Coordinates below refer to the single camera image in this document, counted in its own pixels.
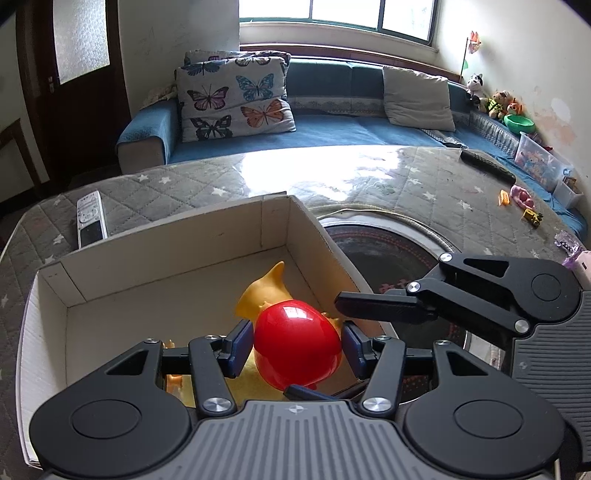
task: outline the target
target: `black remote control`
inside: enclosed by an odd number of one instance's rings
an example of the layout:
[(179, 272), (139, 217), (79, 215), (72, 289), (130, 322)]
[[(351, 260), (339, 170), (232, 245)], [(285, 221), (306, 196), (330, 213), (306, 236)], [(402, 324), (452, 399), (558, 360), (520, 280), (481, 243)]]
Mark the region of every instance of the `black remote control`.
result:
[(507, 185), (515, 185), (515, 182), (517, 180), (515, 178), (515, 175), (513, 175), (509, 170), (501, 167), (500, 165), (491, 162), (487, 158), (481, 157), (480, 155), (476, 155), (475, 153), (472, 153), (468, 150), (462, 150), (460, 158), (464, 162), (472, 165), (473, 167), (478, 168), (478, 170), (490, 173), (491, 175), (493, 175), (503, 183), (506, 183)]

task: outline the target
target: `window frame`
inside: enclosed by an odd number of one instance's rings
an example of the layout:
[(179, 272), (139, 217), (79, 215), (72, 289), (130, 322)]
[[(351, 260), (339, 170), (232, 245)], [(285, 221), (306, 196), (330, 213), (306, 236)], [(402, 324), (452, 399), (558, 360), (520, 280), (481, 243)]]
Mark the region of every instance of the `window frame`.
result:
[(390, 37), (395, 38), (402, 38), (403, 40), (408, 40), (414, 43), (419, 43), (421, 45), (425, 45), (427, 47), (431, 47), (433, 45), (433, 37), (435, 34), (435, 27), (437, 24), (437, 13), (439, 11), (439, 0), (433, 0), (433, 12), (431, 13), (431, 23), (429, 25), (429, 34), (428, 39), (424, 40), (423, 38), (413, 37), (411, 35), (406, 35), (404, 33), (396, 32), (394, 30), (388, 30), (387, 28), (383, 27), (384, 24), (384, 10), (386, 7), (386, 0), (380, 0), (379, 3), (379, 12), (378, 12), (378, 26), (377, 28), (365, 27), (363, 25), (355, 25), (350, 23), (343, 23), (343, 22), (333, 22), (330, 20), (315, 20), (312, 18), (312, 8), (314, 5), (314, 0), (310, 0), (310, 9), (307, 18), (291, 18), (291, 17), (240, 17), (240, 22), (303, 22), (309, 24), (317, 24), (317, 25), (334, 25), (337, 27), (349, 27), (355, 28), (357, 30), (365, 30), (368, 32), (376, 32), (381, 33), (384, 35), (389, 35)]

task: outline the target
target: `beige pillow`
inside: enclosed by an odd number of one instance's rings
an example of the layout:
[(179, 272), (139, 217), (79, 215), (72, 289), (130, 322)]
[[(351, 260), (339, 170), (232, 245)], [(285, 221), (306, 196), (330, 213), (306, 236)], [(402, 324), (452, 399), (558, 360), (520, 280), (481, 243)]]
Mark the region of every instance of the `beige pillow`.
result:
[(391, 124), (454, 132), (447, 78), (384, 67), (384, 109)]

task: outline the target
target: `cow plush toy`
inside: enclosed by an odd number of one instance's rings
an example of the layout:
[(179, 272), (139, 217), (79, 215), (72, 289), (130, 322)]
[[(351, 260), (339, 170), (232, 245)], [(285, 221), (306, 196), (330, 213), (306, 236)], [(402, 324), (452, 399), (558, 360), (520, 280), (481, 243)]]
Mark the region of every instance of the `cow plush toy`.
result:
[(478, 107), (482, 102), (486, 100), (486, 95), (483, 90), (484, 82), (482, 81), (482, 74), (472, 75), (468, 79), (466, 100), (475, 107)]

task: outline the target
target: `green bowl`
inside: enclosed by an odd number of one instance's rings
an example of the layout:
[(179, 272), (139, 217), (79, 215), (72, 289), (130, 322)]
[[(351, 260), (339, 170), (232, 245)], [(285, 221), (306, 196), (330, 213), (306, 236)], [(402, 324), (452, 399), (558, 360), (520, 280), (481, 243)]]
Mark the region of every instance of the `green bowl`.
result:
[(521, 115), (507, 115), (505, 117), (505, 125), (516, 135), (520, 133), (532, 134), (535, 132), (535, 123), (529, 118)]

